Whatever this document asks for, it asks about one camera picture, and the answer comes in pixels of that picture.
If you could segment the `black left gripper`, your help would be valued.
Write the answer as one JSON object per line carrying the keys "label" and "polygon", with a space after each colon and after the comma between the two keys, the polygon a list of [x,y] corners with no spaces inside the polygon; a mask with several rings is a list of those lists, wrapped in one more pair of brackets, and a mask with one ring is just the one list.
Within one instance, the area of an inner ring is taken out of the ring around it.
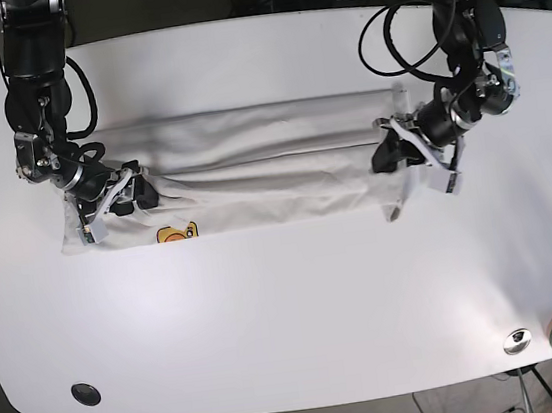
{"label": "black left gripper", "polygon": [[[377,118],[373,126],[385,135],[371,158],[372,172],[389,174],[399,167],[425,164],[431,168],[434,190],[459,194],[465,148],[460,137],[484,115],[507,113],[520,94],[511,53],[497,53],[496,58],[496,66],[482,63],[462,85],[435,84],[433,100],[416,111],[417,127],[409,115]],[[453,142],[453,156],[444,163],[442,147]]]}

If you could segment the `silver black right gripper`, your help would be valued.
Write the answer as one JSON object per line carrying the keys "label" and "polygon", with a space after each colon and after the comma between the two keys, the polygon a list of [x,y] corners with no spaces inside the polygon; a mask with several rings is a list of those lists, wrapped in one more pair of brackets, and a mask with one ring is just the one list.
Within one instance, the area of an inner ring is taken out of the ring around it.
{"label": "silver black right gripper", "polygon": [[135,210],[159,205],[159,193],[143,176],[139,162],[125,162],[115,170],[101,162],[106,148],[100,142],[79,146],[72,141],[51,146],[39,136],[14,139],[17,175],[32,184],[51,182],[73,195],[78,236],[98,245],[109,235],[110,214],[129,216]]}

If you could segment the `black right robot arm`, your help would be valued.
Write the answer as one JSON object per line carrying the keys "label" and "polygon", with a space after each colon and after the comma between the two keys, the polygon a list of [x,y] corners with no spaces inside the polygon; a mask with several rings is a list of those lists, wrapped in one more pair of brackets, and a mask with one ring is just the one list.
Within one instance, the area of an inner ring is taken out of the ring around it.
{"label": "black right robot arm", "polygon": [[[66,54],[65,1],[0,0],[4,112],[14,132],[17,176],[64,192],[78,215],[79,237],[90,245],[107,237],[107,215],[129,216],[159,201],[137,161],[109,167],[102,162],[106,147],[88,139],[97,126],[97,100],[82,68]],[[73,101],[67,69],[78,76],[90,107],[82,131],[66,125]]]}

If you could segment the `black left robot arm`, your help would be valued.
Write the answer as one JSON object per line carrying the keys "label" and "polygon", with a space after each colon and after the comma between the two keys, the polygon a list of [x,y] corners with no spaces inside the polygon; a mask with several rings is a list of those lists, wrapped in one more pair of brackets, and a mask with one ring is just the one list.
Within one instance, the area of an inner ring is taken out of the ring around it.
{"label": "black left robot arm", "polygon": [[464,136],[485,115],[508,112],[520,95],[506,24],[496,0],[421,0],[431,5],[435,46],[415,63],[400,54],[392,39],[392,21],[401,5],[378,11],[383,40],[400,66],[398,73],[431,83],[433,99],[412,112],[378,118],[384,140],[372,157],[374,173],[425,165],[427,184],[445,194],[461,186]]}

